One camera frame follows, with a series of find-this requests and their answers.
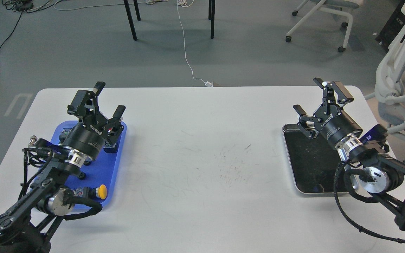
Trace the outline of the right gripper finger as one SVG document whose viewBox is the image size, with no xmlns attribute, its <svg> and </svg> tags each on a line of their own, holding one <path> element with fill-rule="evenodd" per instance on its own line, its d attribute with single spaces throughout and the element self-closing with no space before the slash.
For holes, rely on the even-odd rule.
<svg viewBox="0 0 405 253">
<path fill-rule="evenodd" d="M 313 78 L 313 81 L 323 90 L 322 107 L 330 105 L 344 106 L 354 101 L 353 96 L 342 82 L 325 82 L 321 78 Z"/>
<path fill-rule="evenodd" d="M 298 123 L 315 122 L 314 116 L 308 116 L 306 111 L 300 105 L 293 105 L 293 109 L 299 115 Z"/>
</svg>

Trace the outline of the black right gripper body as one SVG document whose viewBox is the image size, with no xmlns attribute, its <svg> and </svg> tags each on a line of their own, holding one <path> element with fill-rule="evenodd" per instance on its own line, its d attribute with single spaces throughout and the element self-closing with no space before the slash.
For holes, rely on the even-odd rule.
<svg viewBox="0 0 405 253">
<path fill-rule="evenodd" d="M 341 149 L 347 136 L 360 137 L 363 132 L 338 105 L 330 105 L 328 108 L 320 106 L 313 116 L 315 122 L 299 123 L 299 130 L 309 139 L 323 136 L 333 149 Z"/>
</svg>

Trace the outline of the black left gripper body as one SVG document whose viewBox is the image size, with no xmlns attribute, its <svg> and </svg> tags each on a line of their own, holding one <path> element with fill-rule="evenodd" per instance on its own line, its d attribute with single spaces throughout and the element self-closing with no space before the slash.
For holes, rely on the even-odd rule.
<svg viewBox="0 0 405 253">
<path fill-rule="evenodd" d="M 104 147 L 110 128 L 122 128 L 122 121 L 107 119 L 101 113 L 98 115 L 77 116 L 79 121 L 72 128 L 62 145 L 77 150 L 87 156 L 87 161 L 97 159 Z"/>
</svg>

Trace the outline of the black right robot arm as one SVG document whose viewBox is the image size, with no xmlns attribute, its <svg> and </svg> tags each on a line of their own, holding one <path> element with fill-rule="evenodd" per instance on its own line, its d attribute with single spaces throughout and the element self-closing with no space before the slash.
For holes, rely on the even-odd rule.
<svg viewBox="0 0 405 253">
<path fill-rule="evenodd" d="M 312 116 L 299 105 L 293 108 L 299 115 L 297 127 L 308 139 L 322 136 L 330 147 L 343 150 L 347 156 L 339 162 L 333 181 L 340 212 L 359 232 L 405 244 L 404 239 L 378 234 L 354 222 L 342 209 L 338 197 L 342 175 L 345 188 L 354 199 L 382 204 L 395 215 L 395 223 L 405 232 L 405 163 L 388 155 L 387 128 L 377 124 L 362 136 L 363 130 L 343 108 L 354 100 L 347 88 L 341 82 L 325 82 L 318 77 L 313 80 L 323 91 L 320 107 Z"/>
</svg>

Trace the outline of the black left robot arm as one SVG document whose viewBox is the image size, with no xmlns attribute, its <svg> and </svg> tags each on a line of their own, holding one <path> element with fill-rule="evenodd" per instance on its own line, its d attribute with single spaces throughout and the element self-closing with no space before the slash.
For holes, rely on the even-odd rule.
<svg viewBox="0 0 405 253">
<path fill-rule="evenodd" d="M 58 145 L 32 136 L 22 150 L 24 181 L 17 202 L 0 215 L 0 253 L 48 253 L 62 221 L 102 210 L 96 201 L 106 197 L 101 187 L 79 194 L 65 183 L 71 175 L 85 179 L 82 166 L 95 161 L 106 144 L 115 144 L 125 129 L 125 106 L 117 106 L 110 119 L 100 112 L 98 96 L 104 87 L 96 82 L 91 91 L 77 91 L 67 113 L 78 122 Z"/>
</svg>

